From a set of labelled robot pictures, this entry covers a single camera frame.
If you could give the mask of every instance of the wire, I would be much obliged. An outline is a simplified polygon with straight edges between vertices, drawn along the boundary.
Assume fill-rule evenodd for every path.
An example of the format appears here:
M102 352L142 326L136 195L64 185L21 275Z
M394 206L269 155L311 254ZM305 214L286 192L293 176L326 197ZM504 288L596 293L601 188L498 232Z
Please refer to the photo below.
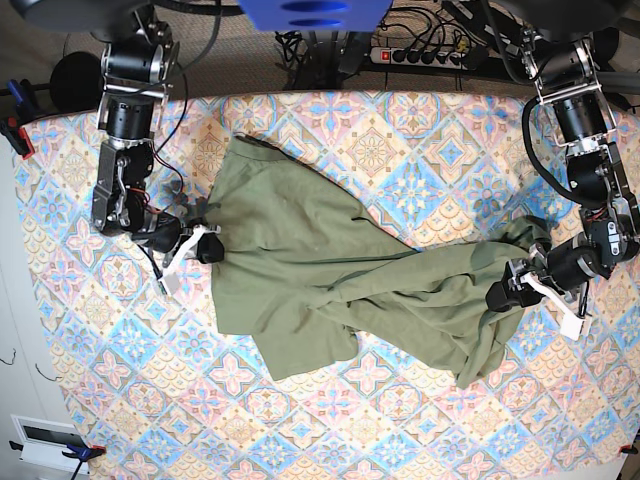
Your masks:
M491 13L491 7L489 7L489 0L480 0L482 4L482 9L484 10L484 14L489 21L489 26L491 30L493 30L493 37L495 38L496 45L498 47L498 51L500 52L500 56L502 57L502 63L504 64L504 68L515 83L519 85L531 85L533 80L522 78L520 75L516 73L513 69L513 66L509 62L509 57L507 55L506 47L504 43L502 43L502 37L500 37L500 31L498 30L498 25L496 24L495 18L493 18L493 14Z
M173 10L174 12L188 13L191 15L211 15L220 17L235 17L244 15L244 11L238 5L194 5L193 3L178 2L175 0L153 0L153 4Z
M221 6L221 0L215 0L215 2L216 2L217 6ZM216 43L216 40L218 39L218 34L220 33L220 19L221 18L222 17L220 17L220 15L217 15L217 16L214 17L213 29L211 30L211 37L209 37L209 41L204 46L202 51L196 56L196 58L191 60L184 68L180 68L180 70L178 70L176 73L174 73L170 77L165 78L164 80L162 80L160 82L152 83L151 85L148 85L148 86L146 86L144 88L140 88L140 89L135 90L133 92L123 92L123 93L119 92L118 96L119 97L129 97L129 96L138 95L140 93L147 92L147 91L151 90L152 88L159 87L160 85L166 85L167 83L172 82L175 79L177 79L177 78L181 77L182 75L184 75L190 68L192 68L198 62L200 62L200 60L202 60L204 57L206 57L209 54L209 52L211 51L211 49L213 48L213 44Z
M182 124L185 117L187 116L187 104L189 103L189 82L187 81L187 76L184 73L182 74L182 84L184 88L184 105L182 106L182 114L180 115L180 118L178 119L178 123L176 123L176 126L173 127L173 130L171 131L171 133L169 133L169 135L167 135L167 138L165 138L164 141L160 144L160 146L155 149L156 154L159 154L162 151L162 149L165 147L165 145L169 143L169 140L171 140L175 136L176 132L178 131L178 128L180 128L180 125Z
M282 58L285 65L294 61L300 63L298 48L302 42L302 34L300 32L275 32L276 42L282 47Z
M49 380L50 382L57 382L58 380L62 380L62 377L60 375L56 375L56 378L47 377L44 373L40 371L40 367L38 367L37 363L35 364L35 366L38 373L42 375L45 379Z
M156 263L155 258L153 258L153 254L145 250L145 248L142 245L139 245L139 244L136 244L136 245L138 245L138 248L142 251L142 253L144 253L144 255L151 262L151 268L153 268L153 273L156 276L156 280L160 280L160 278L162 277L162 271L160 270L160 267L158 267L158 264Z
M169 170L171 170L172 172L174 172L176 175L178 175L178 177L180 178L180 188L178 190L178 193L176 194L176 196L173 198L173 200L171 201L171 203L169 205L167 205L166 207L164 207L161 211L162 213L166 212L167 210L169 210L169 208L176 203L176 200L178 199L178 197L180 196L180 194L182 193L183 189L184 189L184 177L182 176L182 174L178 171L178 169L176 167L174 167L173 165L171 165L170 163L166 162L165 160L162 159L162 157L160 157L160 155L158 155L158 153L155 151L155 149L153 149L153 156L155 157L155 159L158 161L158 163L160 165L162 165L165 168L168 168Z
M7 362L6 360L3 360L0 358L0 362L4 363L5 365L13 365L14 363L16 363L16 349L13 349L13 358L11 359L11 363Z
M580 302L580 307L578 308L578 317L584 318L587 315L587 305L589 303L589 282L586 282L584 287L584 291L582 292L582 301Z
M424 32L422 32L420 34L416 34L413 30L411 30L409 27L407 27L403 23L390 23L390 24L386 24L385 23L385 24L381 24L380 25L380 29L383 32L387 31L389 28L403 28L404 30L408 31L411 34L411 36L415 39L414 43L417 42L417 41L420 41L420 42L426 44L426 42L421 37L426 35L427 33L429 33L429 30L426 30L426 31L424 31Z
M593 200L583 198L575 192L571 192L564 188L558 180L547 170L538 160L536 153L533 150L533 142L531 140L531 127L529 126L529 120L531 119L531 112L538 105L538 97L534 97L529 100L522 110L522 137L524 142L524 148L527 151L527 155L529 156L529 161L533 165L533 168L536 169L538 174L553 188L556 193L567 200L571 200L572 202L578 203L590 210L599 210L602 207L602 203L595 202Z
M142 208L150 213L160 213L161 210L149 206L149 202L151 202L151 196L149 192L141 189L141 188L132 188L128 187L127 190L135 195L135 199L140 203Z
M607 207L602 207L600 210L598 210L596 213L594 213L593 215L591 215L590 217L585 218L585 223L592 223L596 220L598 220L600 217L602 217L606 212L607 212Z

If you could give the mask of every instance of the patterned tablecloth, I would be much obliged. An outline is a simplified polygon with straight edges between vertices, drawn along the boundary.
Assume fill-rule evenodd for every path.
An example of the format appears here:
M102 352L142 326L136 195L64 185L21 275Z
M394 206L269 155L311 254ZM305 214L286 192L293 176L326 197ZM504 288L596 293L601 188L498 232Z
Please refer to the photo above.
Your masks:
M579 230L577 211L533 175L522 105L377 92L198 99L164 154L185 175L181 204L201 206L231 135L247 132L417 248L478 239L526 213L554 222L561 241ZM181 109L170 105L161 136ZM617 120L638 190L638 121ZM540 156L563 176L551 127L537 127ZM588 337L560 336L556 312L532 308L501 368L467 390L366 334L353 361L274 384L249 337L217 333L209 267L183 266L182 290L163 298L125 236L92 231L94 115L27 131L37 153L14 160L25 248L71 418L108 449L94 478L522 478L609 462L640 427L638 261L592 288ZM156 167L156 205L172 201L172 175Z

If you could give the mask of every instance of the green cloth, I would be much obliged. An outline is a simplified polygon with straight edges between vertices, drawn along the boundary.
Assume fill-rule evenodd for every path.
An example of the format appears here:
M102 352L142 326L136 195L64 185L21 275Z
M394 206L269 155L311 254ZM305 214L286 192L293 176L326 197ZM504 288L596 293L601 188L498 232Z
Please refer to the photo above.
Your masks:
M226 250L212 272L218 330L251 335L274 380L353 358L362 330L467 387L500 365L523 314L487 311L485 294L509 259L548 240L518 219L500 242L417 252L329 180L238 138L206 219Z

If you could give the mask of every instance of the clamp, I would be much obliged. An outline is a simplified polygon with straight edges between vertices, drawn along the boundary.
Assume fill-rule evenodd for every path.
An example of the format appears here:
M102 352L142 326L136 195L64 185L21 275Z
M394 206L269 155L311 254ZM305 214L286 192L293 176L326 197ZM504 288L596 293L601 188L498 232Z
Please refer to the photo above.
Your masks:
M67 444L67 448L71 450L71 452L62 452L62 454L67 458L75 458L79 460L78 466L76 467L76 471L73 472L71 480L76 478L83 463L107 453L107 449L104 447L76 447L75 445Z
M18 121L15 118L1 119L0 133L7 137L14 150L25 160L35 152L29 135L23 127L18 126Z

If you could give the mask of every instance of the red clamp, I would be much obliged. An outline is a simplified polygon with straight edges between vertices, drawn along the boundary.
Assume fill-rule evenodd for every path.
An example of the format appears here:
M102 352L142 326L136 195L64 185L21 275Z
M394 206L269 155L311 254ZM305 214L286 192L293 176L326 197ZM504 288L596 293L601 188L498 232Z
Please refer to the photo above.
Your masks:
M638 453L638 449L634 445L624 445L620 447L618 453L626 453L627 455L636 455Z
M27 131L24 127L18 126L18 121L15 118L9 117L0 120L0 133L9 140L11 146L18 152L18 155L22 155L23 159L26 160L35 153Z

